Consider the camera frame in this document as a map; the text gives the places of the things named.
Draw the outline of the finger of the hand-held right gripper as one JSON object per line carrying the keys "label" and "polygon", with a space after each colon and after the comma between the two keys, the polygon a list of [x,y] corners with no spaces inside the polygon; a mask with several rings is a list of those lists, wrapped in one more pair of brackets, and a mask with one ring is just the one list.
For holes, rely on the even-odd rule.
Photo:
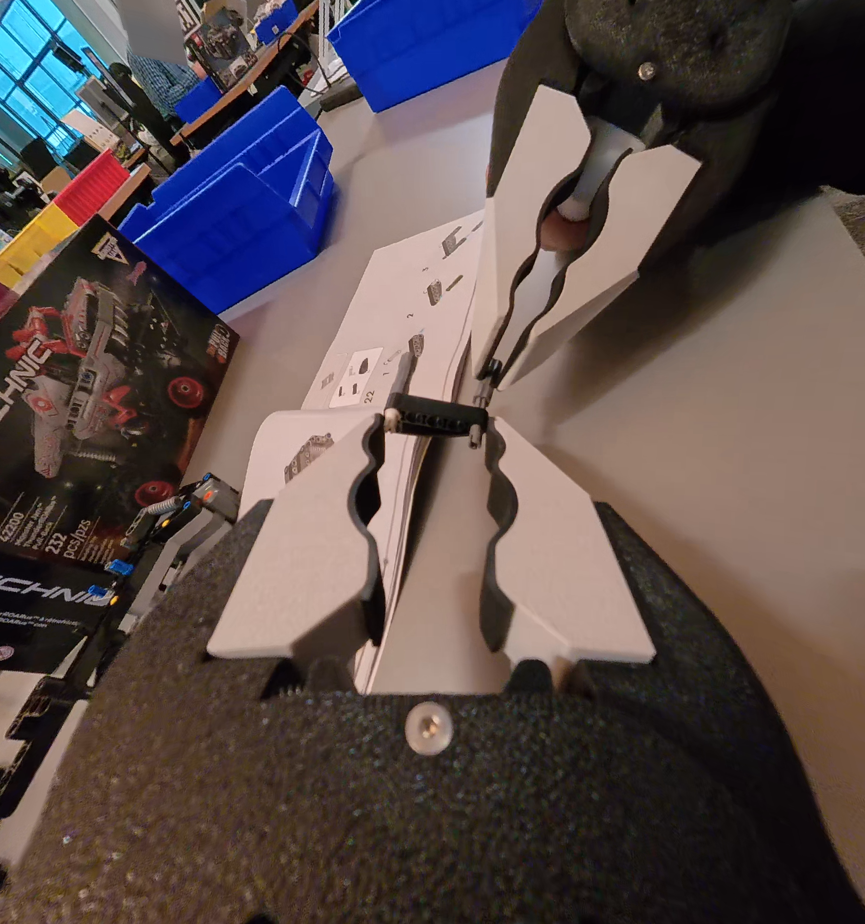
{"label": "finger of the hand-held right gripper", "polygon": [[501,388],[541,366],[636,282],[641,263],[701,167],[679,148],[622,155],[594,198],[595,236],[555,278],[545,309],[520,335]]}
{"label": "finger of the hand-held right gripper", "polygon": [[471,327],[474,370],[489,367],[513,311],[515,288],[538,254],[543,214],[581,171],[590,142],[576,98],[539,86],[484,205]]}

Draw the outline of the red storage bin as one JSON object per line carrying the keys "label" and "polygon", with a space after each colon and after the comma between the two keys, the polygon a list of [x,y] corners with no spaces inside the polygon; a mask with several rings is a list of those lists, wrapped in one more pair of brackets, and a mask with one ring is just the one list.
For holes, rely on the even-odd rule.
{"label": "red storage bin", "polygon": [[83,168],[51,201],[76,225],[84,225],[130,179],[111,150],[105,150]]}

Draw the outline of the black toy beam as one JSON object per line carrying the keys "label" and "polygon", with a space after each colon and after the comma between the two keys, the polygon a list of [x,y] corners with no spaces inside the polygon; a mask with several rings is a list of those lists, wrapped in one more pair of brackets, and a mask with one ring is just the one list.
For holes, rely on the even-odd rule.
{"label": "black toy beam", "polygon": [[388,433],[419,437],[470,436],[477,427],[486,431],[487,410],[430,398],[394,392],[383,411],[384,428]]}

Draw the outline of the person's right hand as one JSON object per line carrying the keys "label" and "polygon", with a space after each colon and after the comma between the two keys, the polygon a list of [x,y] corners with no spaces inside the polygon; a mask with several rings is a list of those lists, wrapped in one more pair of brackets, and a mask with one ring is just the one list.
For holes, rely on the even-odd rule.
{"label": "person's right hand", "polygon": [[587,246],[589,219],[569,221],[558,211],[548,214],[542,221],[540,247],[550,252],[571,252]]}

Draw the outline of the white instruction booklet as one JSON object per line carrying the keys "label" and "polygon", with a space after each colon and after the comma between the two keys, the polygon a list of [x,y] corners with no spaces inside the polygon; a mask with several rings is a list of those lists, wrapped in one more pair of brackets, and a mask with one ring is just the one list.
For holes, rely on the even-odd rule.
{"label": "white instruction booklet", "polygon": [[[384,410],[404,353],[417,358],[408,386],[412,396],[458,399],[483,225],[481,209],[372,253],[301,410],[271,414],[256,434],[241,517],[339,442],[352,429],[357,408]],[[385,625],[380,647],[367,643],[350,664],[359,692],[373,683],[400,595],[413,496],[429,443],[419,436],[385,436],[381,505],[369,525],[379,550]]]}

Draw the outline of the background toy set box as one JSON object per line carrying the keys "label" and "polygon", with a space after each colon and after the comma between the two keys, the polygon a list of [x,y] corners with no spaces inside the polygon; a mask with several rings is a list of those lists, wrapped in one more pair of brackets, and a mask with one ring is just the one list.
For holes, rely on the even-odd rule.
{"label": "background toy set box", "polygon": [[200,24],[185,36],[188,55],[225,94],[258,63],[250,42],[245,2],[204,2]]}

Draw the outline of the small blue storage bin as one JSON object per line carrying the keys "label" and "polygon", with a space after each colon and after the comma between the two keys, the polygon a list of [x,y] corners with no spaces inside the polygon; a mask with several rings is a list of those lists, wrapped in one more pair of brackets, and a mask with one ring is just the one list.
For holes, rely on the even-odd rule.
{"label": "small blue storage bin", "polygon": [[174,104],[174,111],[184,124],[190,124],[215,106],[222,96],[220,86],[208,75]]}

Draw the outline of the small grey toy pin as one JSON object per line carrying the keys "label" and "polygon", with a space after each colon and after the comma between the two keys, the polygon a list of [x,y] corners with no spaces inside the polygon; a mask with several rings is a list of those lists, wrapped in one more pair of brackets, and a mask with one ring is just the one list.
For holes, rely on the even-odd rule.
{"label": "small grey toy pin", "polygon": [[471,406],[475,411],[474,422],[470,427],[470,448],[479,449],[483,445],[483,437],[489,426],[488,409],[491,404],[496,385],[502,375],[503,364],[496,359],[490,359],[483,374],[478,379],[478,387],[473,396]]}

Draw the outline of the large window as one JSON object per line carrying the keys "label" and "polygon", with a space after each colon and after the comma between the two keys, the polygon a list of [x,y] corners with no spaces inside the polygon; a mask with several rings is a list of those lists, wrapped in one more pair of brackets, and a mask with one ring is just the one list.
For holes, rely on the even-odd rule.
{"label": "large window", "polygon": [[103,64],[122,61],[78,2],[0,2],[0,142],[20,150],[41,138],[65,156],[80,139],[62,117],[86,112],[77,95],[98,77],[88,52]]}

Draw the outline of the partly built toy model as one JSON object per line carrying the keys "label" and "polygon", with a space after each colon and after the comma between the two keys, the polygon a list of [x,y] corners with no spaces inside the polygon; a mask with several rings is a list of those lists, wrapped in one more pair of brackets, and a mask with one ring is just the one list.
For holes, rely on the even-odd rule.
{"label": "partly built toy model", "polygon": [[120,539],[109,574],[109,600],[145,615],[237,523],[242,495],[206,474],[166,500],[144,507]]}

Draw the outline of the yellow storage bin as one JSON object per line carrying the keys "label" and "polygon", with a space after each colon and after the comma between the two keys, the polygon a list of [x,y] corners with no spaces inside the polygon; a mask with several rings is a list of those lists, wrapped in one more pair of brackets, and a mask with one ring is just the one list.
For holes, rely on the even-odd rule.
{"label": "yellow storage bin", "polygon": [[56,203],[48,204],[0,251],[0,283],[12,289],[46,254],[79,228]]}

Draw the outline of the black toy frame part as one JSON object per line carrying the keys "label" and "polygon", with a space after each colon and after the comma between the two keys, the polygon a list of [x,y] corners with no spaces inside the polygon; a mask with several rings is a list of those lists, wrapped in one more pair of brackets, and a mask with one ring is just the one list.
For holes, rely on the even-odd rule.
{"label": "black toy frame part", "polygon": [[0,671],[0,822],[23,802],[75,707],[92,698],[96,671],[62,676]]}

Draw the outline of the person's right forearm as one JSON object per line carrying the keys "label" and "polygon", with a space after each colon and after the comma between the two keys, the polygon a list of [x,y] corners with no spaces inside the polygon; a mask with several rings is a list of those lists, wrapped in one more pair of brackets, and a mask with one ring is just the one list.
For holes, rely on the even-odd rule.
{"label": "person's right forearm", "polygon": [[865,1],[796,2],[776,87],[755,189],[865,195]]}

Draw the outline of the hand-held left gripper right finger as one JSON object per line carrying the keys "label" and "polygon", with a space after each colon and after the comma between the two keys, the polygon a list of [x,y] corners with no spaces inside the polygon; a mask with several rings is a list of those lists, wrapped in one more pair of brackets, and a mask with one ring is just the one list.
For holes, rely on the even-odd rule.
{"label": "hand-held left gripper right finger", "polygon": [[484,463],[487,648],[512,676],[554,690],[582,662],[651,664],[655,645],[588,491],[502,418],[489,420]]}

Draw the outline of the wooden background desk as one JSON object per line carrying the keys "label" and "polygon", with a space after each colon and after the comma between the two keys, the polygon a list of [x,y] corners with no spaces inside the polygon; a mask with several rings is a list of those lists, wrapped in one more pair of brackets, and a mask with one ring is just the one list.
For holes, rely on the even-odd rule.
{"label": "wooden background desk", "polygon": [[265,26],[266,43],[256,49],[258,63],[221,100],[202,117],[190,124],[182,124],[172,136],[170,144],[176,148],[199,150],[217,134],[228,128],[242,115],[261,102],[279,85],[292,82],[302,90],[302,83],[294,77],[297,59],[311,59],[307,40],[315,32],[319,2],[294,2],[296,17],[279,29],[278,24]]}

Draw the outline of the black toy set box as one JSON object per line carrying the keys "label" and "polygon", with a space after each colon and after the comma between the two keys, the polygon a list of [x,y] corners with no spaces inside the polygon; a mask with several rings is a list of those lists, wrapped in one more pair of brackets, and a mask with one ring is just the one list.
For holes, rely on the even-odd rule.
{"label": "black toy set box", "polygon": [[100,216],[0,314],[0,670],[98,628],[124,538],[177,496],[240,336]]}

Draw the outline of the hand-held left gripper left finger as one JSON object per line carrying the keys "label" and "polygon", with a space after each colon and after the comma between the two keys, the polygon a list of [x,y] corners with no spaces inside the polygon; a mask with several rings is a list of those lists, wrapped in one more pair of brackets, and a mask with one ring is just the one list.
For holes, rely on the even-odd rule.
{"label": "hand-held left gripper left finger", "polygon": [[349,661],[379,646],[381,556],[369,525],[381,507],[382,418],[327,418],[286,460],[284,481],[207,643],[218,659]]}

